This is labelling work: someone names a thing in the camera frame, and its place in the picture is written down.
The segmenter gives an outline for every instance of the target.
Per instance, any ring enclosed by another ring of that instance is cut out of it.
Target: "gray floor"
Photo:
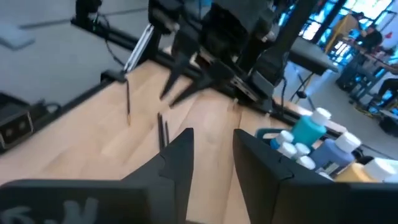
[[[67,21],[74,15],[75,0],[0,0],[0,21],[24,26],[37,22]],[[102,12],[115,13],[128,9],[142,9],[147,0],[104,1]],[[146,10],[132,14],[109,16],[113,26],[133,35],[140,35],[147,24]],[[65,104],[99,82],[99,74],[109,68],[119,68],[106,50],[104,41],[72,27],[68,22],[55,26],[29,30],[36,42],[20,51],[13,52],[0,46],[0,91],[6,91],[29,102],[41,98]],[[162,46],[170,44],[163,40]],[[111,46],[124,60],[130,52]],[[297,72],[308,73],[293,65],[286,69],[289,80],[285,94],[287,99],[299,85]],[[362,141],[388,156],[398,159],[398,139],[386,135],[375,121],[356,111],[345,93],[334,86],[335,74],[328,79],[312,100],[315,106],[331,111],[333,121],[346,126]],[[280,94],[281,87],[276,89]],[[307,101],[300,103],[310,108]],[[376,152],[368,154],[382,156]]]

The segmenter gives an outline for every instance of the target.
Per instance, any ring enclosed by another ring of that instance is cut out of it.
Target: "wooden table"
[[[169,70],[146,62],[128,75],[131,84],[131,127],[126,121],[126,86],[113,83],[28,141],[0,157],[0,180],[119,180],[159,151],[157,116],[169,123],[170,137],[195,130],[195,165],[187,219],[195,222],[249,223],[236,177],[233,130],[254,134],[257,128],[286,124],[240,106],[214,90],[195,95],[174,109],[168,103],[190,81],[181,78],[160,101]],[[309,111],[291,103],[302,114]],[[337,131],[345,128],[329,123]]]

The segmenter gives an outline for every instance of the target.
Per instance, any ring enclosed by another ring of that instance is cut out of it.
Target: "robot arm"
[[[203,75],[182,91],[172,106],[200,90],[226,83],[235,87],[241,101],[262,103],[272,98],[274,85],[283,77],[287,54],[279,58],[266,54],[260,56],[259,63],[269,67],[272,70],[270,72],[277,73],[272,80],[261,74],[267,72],[264,68],[261,72],[255,70],[247,74],[234,62],[250,36],[256,35],[261,39],[267,35],[278,13],[294,2],[274,2],[277,5],[276,15],[269,8],[270,3],[272,1],[215,0],[210,11],[203,18],[198,18],[185,9],[183,1],[150,0],[150,23],[165,35],[175,32],[172,46],[175,65],[160,97],[163,98],[170,91],[195,55]]]

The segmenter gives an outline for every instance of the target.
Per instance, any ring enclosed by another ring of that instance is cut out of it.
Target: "yellow bottle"
[[[378,183],[395,174],[394,168],[384,159],[375,158],[365,166],[352,164],[335,178],[335,182]]]

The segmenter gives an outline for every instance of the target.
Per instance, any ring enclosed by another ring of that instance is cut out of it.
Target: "plastic bottle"
[[[289,159],[293,158],[296,155],[297,150],[294,145],[291,143],[283,142],[277,150],[278,152],[282,153],[284,156],[288,157]]]
[[[292,129],[293,144],[299,142],[312,147],[326,133],[326,123],[331,114],[323,108],[317,108],[311,116],[302,116]]]
[[[288,131],[281,131],[276,138],[271,139],[270,145],[271,149],[277,150],[283,142],[292,143],[293,134]]]
[[[296,143],[296,145],[294,146],[297,149],[297,154],[294,156],[294,159],[299,159],[303,156],[307,156],[311,152],[311,149],[302,143]]]
[[[349,132],[342,134],[336,141],[326,139],[310,155],[317,165],[317,172],[326,172],[334,177],[354,160],[352,152],[361,145],[361,141]]]
[[[311,158],[309,158],[308,156],[300,157],[299,159],[296,160],[296,163],[300,164],[301,166],[306,167],[309,170],[315,169],[314,161]]]
[[[394,168],[385,160],[375,158],[365,166],[354,163],[336,178],[336,182],[383,182],[384,179],[396,175]]]

